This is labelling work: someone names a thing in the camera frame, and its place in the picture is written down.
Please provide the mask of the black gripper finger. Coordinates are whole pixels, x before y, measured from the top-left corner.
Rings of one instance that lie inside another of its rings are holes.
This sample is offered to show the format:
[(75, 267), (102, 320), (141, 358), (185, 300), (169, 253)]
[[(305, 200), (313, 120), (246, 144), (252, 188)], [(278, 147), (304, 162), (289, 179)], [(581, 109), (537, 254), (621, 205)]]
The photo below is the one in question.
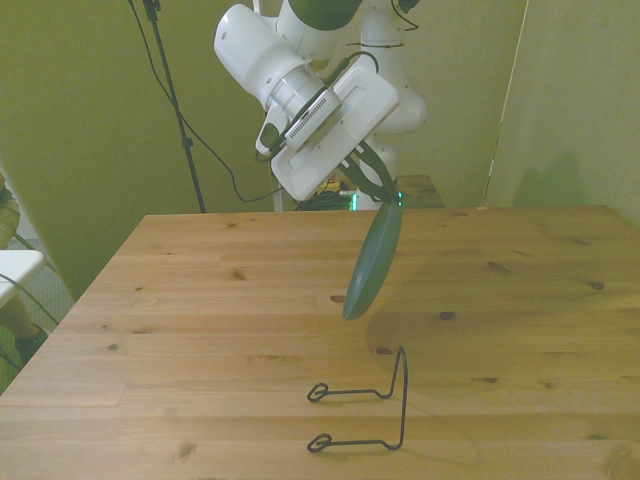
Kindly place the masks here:
[(343, 160), (343, 174), (374, 201), (388, 202), (387, 191), (382, 186), (369, 180), (352, 158)]
[(381, 182), (380, 186), (388, 193), (388, 202), (384, 203), (399, 204), (400, 195), (396, 187), (396, 182), (392, 179), (382, 159), (366, 142), (361, 142), (360, 148), (362, 149), (360, 152), (360, 161), (375, 173)]

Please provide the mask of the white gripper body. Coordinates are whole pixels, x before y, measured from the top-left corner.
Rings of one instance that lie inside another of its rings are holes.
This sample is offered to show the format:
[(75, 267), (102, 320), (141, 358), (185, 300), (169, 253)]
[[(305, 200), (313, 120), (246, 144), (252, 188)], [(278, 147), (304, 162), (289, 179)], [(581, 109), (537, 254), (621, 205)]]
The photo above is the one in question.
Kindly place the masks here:
[(398, 104), (399, 93), (381, 76), (350, 68), (287, 132), (273, 173), (291, 197), (309, 198)]

